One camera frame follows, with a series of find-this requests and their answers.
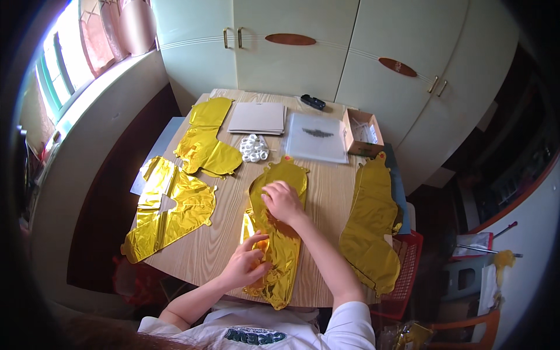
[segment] brass handle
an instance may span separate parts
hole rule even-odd
[[[225,48],[227,48],[227,30],[228,29],[229,29],[228,27],[225,27],[223,29],[223,47],[225,47]]]
[[[239,44],[239,48],[242,49],[243,48],[243,43],[241,41],[241,29],[243,29],[243,27],[239,27],[237,28],[237,42]]]
[[[445,90],[445,87],[446,87],[446,86],[447,86],[447,80],[444,81],[444,85],[443,85],[443,87],[441,88],[440,93],[437,94],[437,97],[441,97],[441,93]]]
[[[439,79],[439,77],[436,76],[436,79],[433,81],[432,86],[431,86],[430,89],[428,90],[428,93],[429,93],[429,94],[431,94],[432,91],[433,91],[433,88],[436,87],[436,85],[437,85],[437,80],[438,80],[438,79]]]

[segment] cabinet door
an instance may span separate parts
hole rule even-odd
[[[234,0],[239,89],[310,94],[334,101],[358,10],[358,0]],[[313,45],[265,40],[270,34],[300,34]]]
[[[335,102],[375,114],[383,140],[397,147],[441,77],[465,19],[468,0],[361,0]],[[383,66],[388,57],[409,77]]]
[[[237,88],[231,0],[152,0],[152,8],[161,55],[183,115],[201,94]]]
[[[406,195],[424,183],[461,145],[502,86],[519,30],[498,0],[471,0],[442,82],[395,150]],[[447,86],[440,93],[444,80]]]

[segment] stack of cardboard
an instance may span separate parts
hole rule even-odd
[[[274,102],[238,102],[227,131],[242,134],[284,133],[286,107]]]

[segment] plastic basket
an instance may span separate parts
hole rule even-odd
[[[412,292],[416,269],[420,261],[423,237],[412,230],[410,235],[396,235],[393,237],[408,244],[404,262],[400,267],[400,274],[396,279],[395,289],[388,294],[381,295],[381,302],[373,304],[370,307],[370,311],[374,315],[400,320],[403,318],[404,309],[407,307],[408,298],[410,298],[410,293]]]

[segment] wooden oval panel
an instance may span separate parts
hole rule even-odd
[[[415,77],[417,75],[411,67],[408,67],[406,64],[392,58],[380,57],[379,62],[381,62],[382,65],[386,66],[390,70],[406,75],[408,77]]]
[[[284,44],[284,45],[313,45],[317,41],[305,35],[300,34],[270,34],[266,38],[271,43]]]

